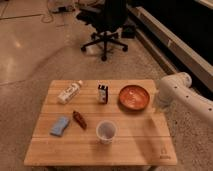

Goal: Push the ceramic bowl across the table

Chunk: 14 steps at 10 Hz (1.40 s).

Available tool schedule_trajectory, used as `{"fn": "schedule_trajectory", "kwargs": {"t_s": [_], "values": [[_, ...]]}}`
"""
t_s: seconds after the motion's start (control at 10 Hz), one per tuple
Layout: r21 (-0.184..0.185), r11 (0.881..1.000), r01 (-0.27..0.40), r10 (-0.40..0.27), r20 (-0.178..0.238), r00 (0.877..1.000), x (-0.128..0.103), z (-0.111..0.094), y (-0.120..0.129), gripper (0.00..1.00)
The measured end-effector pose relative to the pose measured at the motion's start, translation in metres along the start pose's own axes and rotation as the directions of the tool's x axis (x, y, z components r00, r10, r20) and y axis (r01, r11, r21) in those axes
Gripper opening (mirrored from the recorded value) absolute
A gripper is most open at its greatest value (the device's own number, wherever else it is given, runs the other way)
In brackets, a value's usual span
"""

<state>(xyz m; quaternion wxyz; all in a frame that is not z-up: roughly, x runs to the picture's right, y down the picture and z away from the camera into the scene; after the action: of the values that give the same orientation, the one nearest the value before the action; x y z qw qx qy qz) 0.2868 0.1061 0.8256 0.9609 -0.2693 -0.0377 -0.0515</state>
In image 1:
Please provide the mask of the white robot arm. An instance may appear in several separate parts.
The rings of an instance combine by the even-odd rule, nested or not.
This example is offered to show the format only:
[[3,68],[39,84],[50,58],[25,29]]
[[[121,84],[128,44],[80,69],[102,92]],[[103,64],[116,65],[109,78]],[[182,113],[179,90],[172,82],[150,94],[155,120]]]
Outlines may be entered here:
[[213,101],[190,89],[192,78],[186,72],[164,76],[158,84],[155,103],[165,108],[176,99],[194,114],[213,126]]

